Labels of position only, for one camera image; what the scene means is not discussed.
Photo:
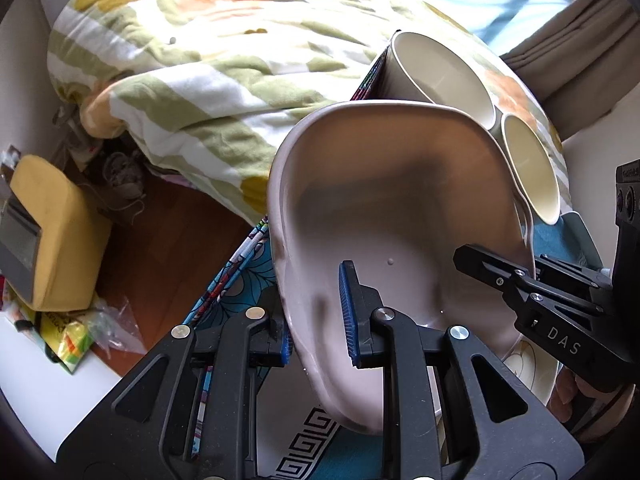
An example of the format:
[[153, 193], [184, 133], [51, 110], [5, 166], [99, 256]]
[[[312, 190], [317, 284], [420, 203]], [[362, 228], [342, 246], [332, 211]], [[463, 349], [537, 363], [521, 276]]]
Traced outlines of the person's right hand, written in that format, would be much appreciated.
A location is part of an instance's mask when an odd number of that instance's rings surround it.
[[615, 392], [604, 393], [563, 367], [556, 376], [547, 408], [560, 422], [568, 422], [578, 408], [578, 401], [587, 399], [588, 408], [595, 410], [592, 412], [593, 416], [599, 418], [595, 422], [588, 420], [587, 424], [590, 426], [582, 430], [579, 437], [582, 440], [593, 440], [620, 424], [631, 407], [635, 391], [636, 386], [629, 385]]

